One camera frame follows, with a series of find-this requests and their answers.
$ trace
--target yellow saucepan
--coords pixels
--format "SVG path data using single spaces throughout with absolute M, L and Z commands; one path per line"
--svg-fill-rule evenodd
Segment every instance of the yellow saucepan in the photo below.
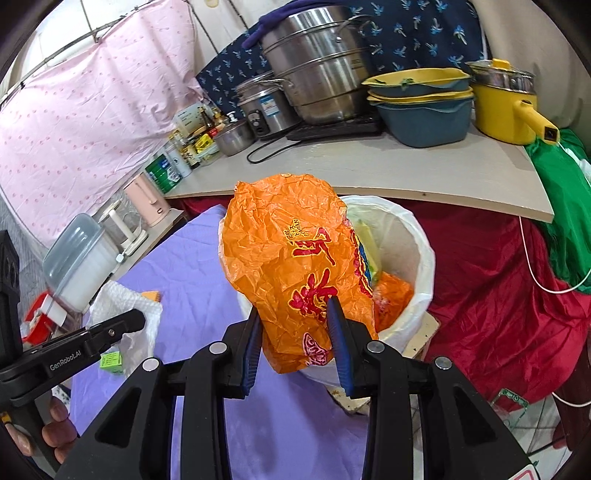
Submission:
M 488 63 L 479 69 L 483 62 Z M 470 63 L 478 130 L 515 145 L 528 145 L 536 135 L 549 145 L 560 141 L 558 128 L 537 112 L 532 74 L 513 69 L 505 60 Z

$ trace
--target label sticker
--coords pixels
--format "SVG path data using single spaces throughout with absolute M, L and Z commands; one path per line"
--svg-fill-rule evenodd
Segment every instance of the label sticker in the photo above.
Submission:
M 526 466 L 521 472 L 513 475 L 509 480 L 540 480 L 533 465 Z
M 279 113 L 279 107 L 271 95 L 261 98 L 261 107 L 266 116 L 275 116 Z

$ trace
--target pot handle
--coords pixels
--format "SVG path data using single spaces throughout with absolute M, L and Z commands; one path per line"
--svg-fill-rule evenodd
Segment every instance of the pot handle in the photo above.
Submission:
M 288 79 L 270 79 L 270 80 L 260 80 L 257 84 L 262 83 L 263 85 L 279 85 L 281 86 L 282 83 L 286 83 L 288 87 L 293 87 L 294 84 L 292 81 Z
M 365 22 L 363 22 L 359 26 L 359 33 L 363 34 L 363 29 L 365 28 L 365 25 L 369 24 L 369 22 L 371 22 L 371 19 L 373 17 L 371 15 L 354 15 L 354 16 L 348 18 L 347 20 L 345 20 L 342 24 L 340 24 L 337 27 L 337 29 L 335 31 L 335 42 L 341 43 L 343 41 L 343 37 L 340 36 L 340 33 L 343 31 L 343 29 L 348 27 L 349 25 L 351 25 L 351 23 L 353 23 L 354 21 L 361 20 L 362 18 L 367 19 L 367 20 L 365 20 Z
M 534 109 L 527 100 L 519 100 L 513 105 L 515 115 L 523 120 L 544 143 L 556 145 L 560 142 L 560 130 Z

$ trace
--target yellow pot handle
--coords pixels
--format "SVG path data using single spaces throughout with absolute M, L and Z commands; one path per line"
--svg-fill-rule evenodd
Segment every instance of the yellow pot handle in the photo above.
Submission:
M 516 116 L 523 120 L 544 143 L 556 145 L 560 142 L 560 130 L 543 115 L 540 115 L 531 102 L 519 100 L 513 104 L 513 110 Z
M 502 69 L 502 70 L 513 70 L 511 63 L 507 60 L 501 59 L 492 59 L 491 65 L 493 68 Z

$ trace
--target container lid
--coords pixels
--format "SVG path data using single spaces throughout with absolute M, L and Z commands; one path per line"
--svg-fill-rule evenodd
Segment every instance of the container lid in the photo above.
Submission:
M 535 93 L 534 74 L 516 69 L 506 60 L 467 61 L 474 72 L 474 81 L 481 85 L 511 92 Z
M 270 94 L 276 92 L 277 90 L 281 90 L 280 85 L 270 85 L 268 88 L 261 90 L 260 92 L 257 92 L 254 95 L 251 95 L 250 97 L 247 97 L 245 99 L 241 99 L 240 102 L 238 103 L 238 106 L 242 106 L 245 103 L 252 102 L 253 100 L 257 100 L 257 99 L 262 98 L 266 95 L 270 95 Z
M 275 74 L 273 73 L 272 70 L 269 72 L 261 73 L 260 75 L 257 75 L 256 77 L 248 79 L 245 82 L 242 82 L 240 85 L 238 85 L 236 87 L 236 92 L 239 93 L 243 90 L 246 90 L 247 88 L 252 87 L 254 84 L 260 82 L 261 80 L 272 79 L 274 75 Z
M 74 217 L 43 259 L 43 276 L 50 292 L 59 295 L 105 228 L 86 213 Z

